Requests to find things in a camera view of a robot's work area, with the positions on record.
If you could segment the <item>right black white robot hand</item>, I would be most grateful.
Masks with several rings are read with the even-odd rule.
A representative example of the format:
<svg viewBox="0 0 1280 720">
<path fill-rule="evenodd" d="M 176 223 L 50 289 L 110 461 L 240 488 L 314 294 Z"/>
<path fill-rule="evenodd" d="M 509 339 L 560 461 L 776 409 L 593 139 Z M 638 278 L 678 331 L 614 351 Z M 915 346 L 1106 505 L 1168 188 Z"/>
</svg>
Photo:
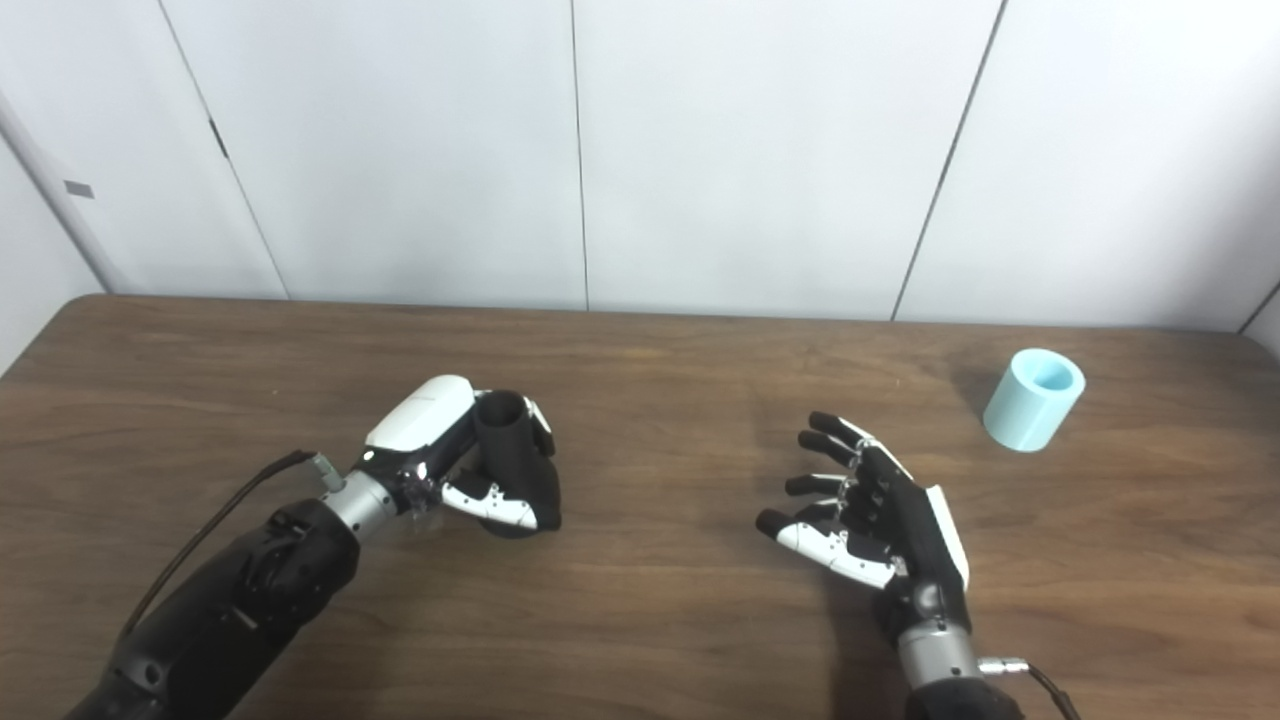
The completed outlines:
<svg viewBox="0 0 1280 720">
<path fill-rule="evenodd" d="M 844 470 L 788 478 L 787 496 L 818 500 L 794 514 L 764 509 L 755 528 L 868 588 L 891 644 L 915 626 L 972 633 L 968 560 L 941 487 L 918 484 L 870 432 L 833 414 L 812 413 L 797 443 Z"/>
</svg>

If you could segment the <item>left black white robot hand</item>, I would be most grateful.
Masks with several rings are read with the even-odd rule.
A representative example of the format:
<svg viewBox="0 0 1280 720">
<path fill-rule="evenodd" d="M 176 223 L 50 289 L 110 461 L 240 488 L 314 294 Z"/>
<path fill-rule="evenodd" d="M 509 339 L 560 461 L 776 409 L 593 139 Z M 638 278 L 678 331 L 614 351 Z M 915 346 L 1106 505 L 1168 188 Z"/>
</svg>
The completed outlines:
<svg viewBox="0 0 1280 720">
<path fill-rule="evenodd" d="M 369 432 L 352 469 L 387 491 L 398 514 L 444 506 L 493 536 L 522 539 L 562 528 L 554 455 L 550 423 L 532 398 L 438 375 Z"/>
</svg>

